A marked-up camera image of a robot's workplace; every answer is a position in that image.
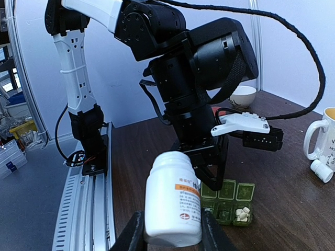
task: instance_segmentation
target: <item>mug handle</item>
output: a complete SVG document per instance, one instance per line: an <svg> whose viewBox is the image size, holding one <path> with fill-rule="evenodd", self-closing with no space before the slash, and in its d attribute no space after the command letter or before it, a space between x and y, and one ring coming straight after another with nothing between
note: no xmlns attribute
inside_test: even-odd
<svg viewBox="0 0 335 251"><path fill-rule="evenodd" d="M324 131L327 131L328 129L328 121L327 120L318 120L314 121L312 124L310 124L309 128L307 129L305 139L304 139L304 153L308 159L311 161L317 159L320 157L320 148L318 146L315 147L314 152L309 152L309 143L310 139L312 138L313 133L318 129L322 128Z"/></svg>

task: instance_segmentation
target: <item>white mug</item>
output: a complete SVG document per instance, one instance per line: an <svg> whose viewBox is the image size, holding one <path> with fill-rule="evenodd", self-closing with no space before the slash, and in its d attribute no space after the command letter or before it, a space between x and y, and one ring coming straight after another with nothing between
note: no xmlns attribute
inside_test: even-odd
<svg viewBox="0 0 335 251"><path fill-rule="evenodd" d="M320 128L315 149L309 153L309 143L313 133ZM314 121L307 129L304 153L310 160L319 159L335 171L335 107L326 108L322 120Z"/></svg>

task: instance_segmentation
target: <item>yellow container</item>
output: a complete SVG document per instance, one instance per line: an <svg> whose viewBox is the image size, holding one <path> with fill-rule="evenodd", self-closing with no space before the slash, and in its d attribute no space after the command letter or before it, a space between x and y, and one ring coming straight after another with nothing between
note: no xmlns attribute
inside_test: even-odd
<svg viewBox="0 0 335 251"><path fill-rule="evenodd" d="M21 135L26 134L29 131L36 131L37 132L36 125L32 120L28 121L28 122L26 122L22 125L19 125L16 128L10 129L9 132L14 135L16 140L18 140Z"/></svg>

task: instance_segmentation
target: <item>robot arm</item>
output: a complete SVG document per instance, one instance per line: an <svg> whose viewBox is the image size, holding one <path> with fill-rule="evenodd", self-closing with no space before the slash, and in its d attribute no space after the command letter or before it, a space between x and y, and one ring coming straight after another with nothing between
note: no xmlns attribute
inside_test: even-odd
<svg viewBox="0 0 335 251"><path fill-rule="evenodd" d="M227 133L243 130L244 146L270 151L281 148L282 131L270 130L266 121L254 120L254 126L248 127L245 115L234 114L221 118L225 124L218 125L212 112L210 105L227 99L241 81L258 76L251 43L238 21L220 18L187 30L179 10L156 1L49 0L46 28L54 37L68 85L73 134L88 157L104 149L98 134L103 114L91 92L83 51L84 29L90 18L130 47L137 61L157 57L143 73L154 82L140 84L151 100L147 86L157 86L166 110L161 115L153 101L155 111L172 124L178 137L172 150L190 157L197 177L209 188L222 187ZM221 89L210 98L206 91L216 88ZM216 176L209 169L213 165L217 166Z"/></svg>

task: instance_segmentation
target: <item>orange label stripe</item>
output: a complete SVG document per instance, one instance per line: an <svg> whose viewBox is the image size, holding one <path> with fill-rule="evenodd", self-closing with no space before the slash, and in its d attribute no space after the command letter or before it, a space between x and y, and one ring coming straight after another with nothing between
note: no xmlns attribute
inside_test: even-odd
<svg viewBox="0 0 335 251"><path fill-rule="evenodd" d="M200 197L200 194L199 194L198 190L194 189L193 187L176 184L175 185L175 190L182 190L182 191L186 191L186 192L191 192L191 193L194 193L196 196Z"/></svg>

